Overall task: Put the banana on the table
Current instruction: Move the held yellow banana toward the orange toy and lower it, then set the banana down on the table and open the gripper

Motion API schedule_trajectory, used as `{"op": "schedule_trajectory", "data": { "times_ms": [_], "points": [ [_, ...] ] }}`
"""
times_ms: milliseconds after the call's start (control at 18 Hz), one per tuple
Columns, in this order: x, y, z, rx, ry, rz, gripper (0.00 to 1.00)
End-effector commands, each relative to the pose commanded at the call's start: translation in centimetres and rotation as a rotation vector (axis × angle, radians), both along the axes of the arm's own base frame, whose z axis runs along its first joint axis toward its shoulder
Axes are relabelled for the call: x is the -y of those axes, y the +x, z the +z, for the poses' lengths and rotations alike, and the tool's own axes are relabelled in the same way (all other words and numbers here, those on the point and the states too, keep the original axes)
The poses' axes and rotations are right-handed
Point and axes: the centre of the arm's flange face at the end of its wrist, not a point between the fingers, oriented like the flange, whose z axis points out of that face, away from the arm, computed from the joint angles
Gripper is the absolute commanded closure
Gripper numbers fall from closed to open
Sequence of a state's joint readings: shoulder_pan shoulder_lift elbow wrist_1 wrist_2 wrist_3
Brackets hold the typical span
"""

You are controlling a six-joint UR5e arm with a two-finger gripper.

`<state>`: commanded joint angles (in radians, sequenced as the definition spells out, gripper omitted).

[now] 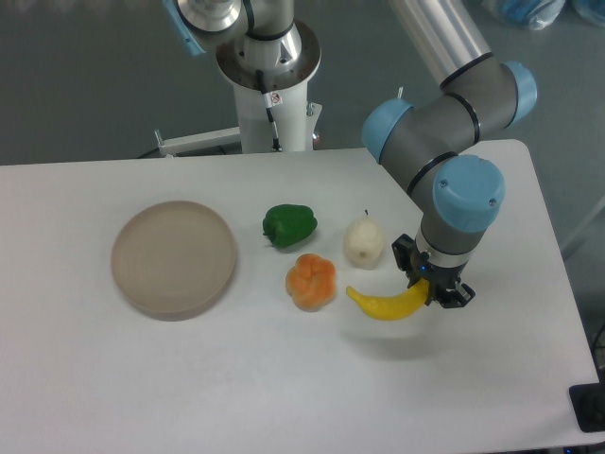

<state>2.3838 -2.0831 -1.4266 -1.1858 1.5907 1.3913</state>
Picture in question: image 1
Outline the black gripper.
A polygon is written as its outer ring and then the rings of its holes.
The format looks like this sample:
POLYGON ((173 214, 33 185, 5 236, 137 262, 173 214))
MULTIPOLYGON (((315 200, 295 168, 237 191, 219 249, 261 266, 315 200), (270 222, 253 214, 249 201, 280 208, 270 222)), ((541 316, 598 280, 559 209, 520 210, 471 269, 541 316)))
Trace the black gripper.
POLYGON ((407 272, 408 288, 420 279, 429 283, 427 303, 437 302, 443 308, 462 308, 475 298, 475 291, 461 282, 465 264, 453 268, 433 264, 427 252, 415 251, 414 240, 407 234, 400 235, 391 248, 397 268, 407 272))

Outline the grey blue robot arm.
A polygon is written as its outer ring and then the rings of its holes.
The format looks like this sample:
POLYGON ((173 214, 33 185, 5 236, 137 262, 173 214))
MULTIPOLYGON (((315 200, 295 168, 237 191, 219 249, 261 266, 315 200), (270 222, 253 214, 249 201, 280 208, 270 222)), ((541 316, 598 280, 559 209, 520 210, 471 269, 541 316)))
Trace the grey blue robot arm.
MULTIPOLYGON (((216 55, 233 86, 244 152, 312 148, 315 121, 307 83, 320 65, 316 35, 294 16, 290 1, 169 1, 187 46, 216 55)), ((362 141, 422 211, 415 236, 392 246, 411 284, 426 282, 428 303, 466 306, 474 291, 461 273, 505 196, 504 179, 470 148, 525 117, 537 99, 522 64, 494 56, 459 1, 395 1, 391 5, 441 97, 414 108, 401 98, 379 105, 362 141)))

